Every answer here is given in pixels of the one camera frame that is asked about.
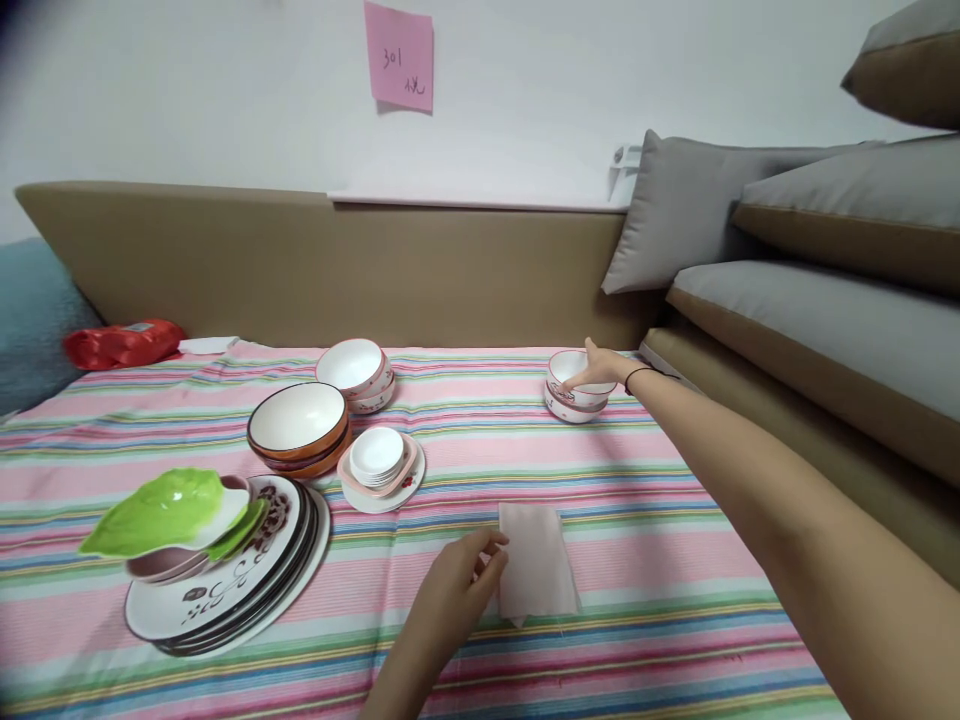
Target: striped tablecloth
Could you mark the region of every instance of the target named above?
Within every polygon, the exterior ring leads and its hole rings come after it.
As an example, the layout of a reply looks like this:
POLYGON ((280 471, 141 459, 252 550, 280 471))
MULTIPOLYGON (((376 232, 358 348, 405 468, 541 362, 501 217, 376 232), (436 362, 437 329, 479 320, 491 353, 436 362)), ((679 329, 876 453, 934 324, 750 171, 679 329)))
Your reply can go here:
POLYGON ((170 467, 264 474, 247 417, 312 379, 321 351, 240 343, 91 373, 0 426, 5 712, 355 717, 434 556, 510 501, 560 511, 583 610, 518 630, 492 604, 425 716, 843 716, 757 563, 635 401, 618 392, 599 422, 568 426, 541 397, 553 349, 387 352, 395 400, 358 429, 412 434, 422 488, 368 516, 334 478, 333 538, 307 590, 255 640, 199 663, 130 635, 120 565, 75 550, 170 467))

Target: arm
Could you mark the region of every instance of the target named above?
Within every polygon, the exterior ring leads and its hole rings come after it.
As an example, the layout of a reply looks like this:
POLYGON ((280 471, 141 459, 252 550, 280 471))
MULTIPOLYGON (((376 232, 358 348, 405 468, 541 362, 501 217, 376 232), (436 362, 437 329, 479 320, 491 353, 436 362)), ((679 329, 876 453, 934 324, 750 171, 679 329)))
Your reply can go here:
MULTIPOLYGON (((625 382, 635 360, 587 339, 566 387, 625 382)), ((854 718, 960 712, 960 593, 768 432, 651 370, 629 391, 763 567, 854 718)))
POLYGON ((360 720, 409 720, 423 708, 453 653, 467 641, 500 584, 510 540, 482 528, 447 545, 433 561, 390 649, 360 720), (480 555, 490 557, 484 562, 480 555))

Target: paper napkin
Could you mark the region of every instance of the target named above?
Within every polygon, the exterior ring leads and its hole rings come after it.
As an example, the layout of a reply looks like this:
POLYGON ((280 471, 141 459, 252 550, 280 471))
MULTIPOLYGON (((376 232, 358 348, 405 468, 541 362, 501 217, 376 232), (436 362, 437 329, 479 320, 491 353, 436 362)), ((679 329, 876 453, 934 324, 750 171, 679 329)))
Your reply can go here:
POLYGON ((500 578, 500 617, 517 627, 528 615, 574 615, 580 598, 563 543, 563 525, 547 505, 500 503, 510 562, 500 578))
POLYGON ((186 355, 220 355, 240 338, 236 335, 222 338, 191 338, 181 340, 177 349, 186 355))

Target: gray cushion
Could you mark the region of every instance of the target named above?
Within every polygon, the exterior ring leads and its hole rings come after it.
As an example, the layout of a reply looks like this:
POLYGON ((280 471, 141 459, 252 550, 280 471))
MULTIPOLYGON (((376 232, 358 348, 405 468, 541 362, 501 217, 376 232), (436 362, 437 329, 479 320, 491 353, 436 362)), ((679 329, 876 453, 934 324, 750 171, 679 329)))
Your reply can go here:
POLYGON ((818 263, 960 296, 960 135, 885 145, 743 189, 733 222, 818 263))
POLYGON ((749 260, 684 270, 668 299, 747 360, 960 486, 960 304, 749 260))
POLYGON ((960 2, 919 0, 867 35, 841 85, 904 122, 960 130, 960 2))
POLYGON ((0 415, 26 410, 83 374, 61 343, 102 323, 40 238, 0 245, 0 312, 0 415))
POLYGON ((728 222, 743 186, 866 145, 724 147, 648 130, 604 292, 665 288, 686 267, 762 253, 728 222))

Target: red bag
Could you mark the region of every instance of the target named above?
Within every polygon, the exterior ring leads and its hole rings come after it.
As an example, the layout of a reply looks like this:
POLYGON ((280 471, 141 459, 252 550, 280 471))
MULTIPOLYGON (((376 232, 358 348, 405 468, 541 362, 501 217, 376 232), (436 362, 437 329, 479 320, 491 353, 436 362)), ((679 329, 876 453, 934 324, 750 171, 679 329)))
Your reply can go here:
POLYGON ((70 362, 81 370, 115 370, 159 362, 174 353, 186 333, 168 320, 78 330, 63 340, 70 362))

